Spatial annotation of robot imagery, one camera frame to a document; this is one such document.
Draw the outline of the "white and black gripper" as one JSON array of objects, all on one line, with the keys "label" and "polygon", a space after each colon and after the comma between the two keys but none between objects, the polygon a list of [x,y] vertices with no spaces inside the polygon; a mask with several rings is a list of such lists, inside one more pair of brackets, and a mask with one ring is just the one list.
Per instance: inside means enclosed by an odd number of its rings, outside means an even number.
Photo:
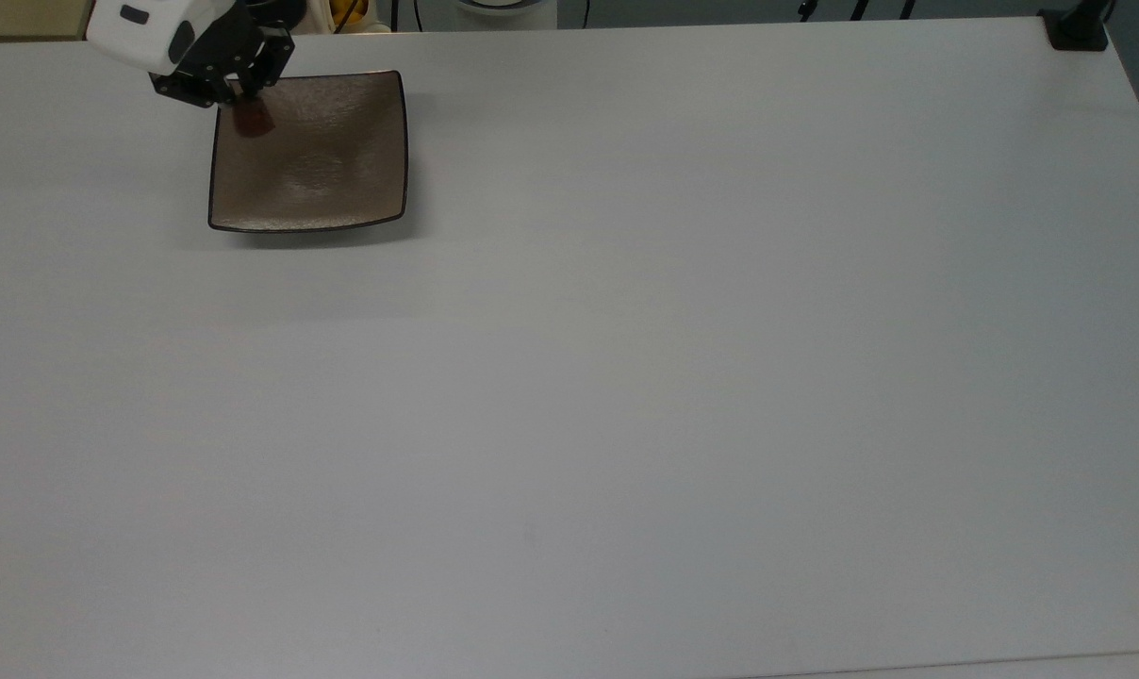
[{"label": "white and black gripper", "polygon": [[210,28],[232,21],[249,21],[241,1],[95,1],[87,42],[106,57],[150,73],[156,95],[212,108],[274,85],[294,50],[286,25],[254,25],[249,42],[235,54],[235,81],[221,66],[202,66],[195,73],[177,69]]}]

